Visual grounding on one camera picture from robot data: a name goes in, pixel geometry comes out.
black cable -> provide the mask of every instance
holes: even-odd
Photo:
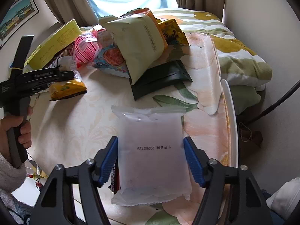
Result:
[[[291,95],[295,93],[297,89],[300,87],[300,80],[278,101],[276,101],[273,105],[269,106],[266,110],[264,110],[261,114],[246,122],[245,125],[249,125],[254,123],[255,121],[261,119],[263,116],[266,116],[268,113],[272,112],[276,107],[278,107],[281,103],[283,103],[286,99],[288,99]]]
[[[13,209],[10,209],[9,207],[7,207],[7,210],[9,210],[10,212],[13,212],[14,214],[16,214],[19,218],[22,219],[22,221],[24,222],[23,224],[27,224],[27,220],[28,218],[26,218],[26,220],[19,214],[19,213],[16,213]]]

string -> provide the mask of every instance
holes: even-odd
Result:
[[[245,140],[243,140],[243,135],[242,135],[242,127],[244,127],[244,128],[246,128],[248,131],[250,131],[250,136],[249,136],[249,138],[245,141]],[[250,140],[252,140],[252,131],[251,131],[251,129],[249,129],[247,126],[245,126],[243,123],[239,123],[238,124],[238,129],[240,130],[240,136],[241,136],[241,140],[242,140],[242,142],[248,142],[248,141],[250,141]]]

yellow snack bag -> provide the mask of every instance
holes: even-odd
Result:
[[[187,44],[188,40],[175,19],[168,19],[158,24],[168,45]]]
[[[86,86],[80,79],[55,82],[49,86],[52,101],[71,98],[86,93]]]

snack pile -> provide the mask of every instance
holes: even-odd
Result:
[[[129,78],[133,97],[138,100],[179,81],[192,81],[180,60],[170,62],[163,54],[168,45],[182,44],[188,41],[176,20],[157,19],[148,8],[119,18],[102,17],[99,25],[84,30],[72,19],[38,46],[26,61],[24,72],[47,67],[74,72],[73,80],[49,84],[52,101],[87,92],[77,70],[82,66]],[[157,61],[166,65],[154,67]]]

metal screw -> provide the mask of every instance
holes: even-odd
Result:
[[[88,160],[85,161],[85,163],[88,164],[88,165],[92,165],[94,162],[95,161],[92,158],[89,158]]]
[[[216,159],[209,159],[209,164],[211,165],[216,165],[218,163],[218,161]]]
[[[62,169],[64,166],[62,165],[62,164],[57,164],[56,166],[55,166],[55,170],[60,170],[60,169]]]
[[[248,167],[247,167],[246,165],[241,165],[241,169],[242,169],[243,171],[247,171],[247,170],[248,170]]]

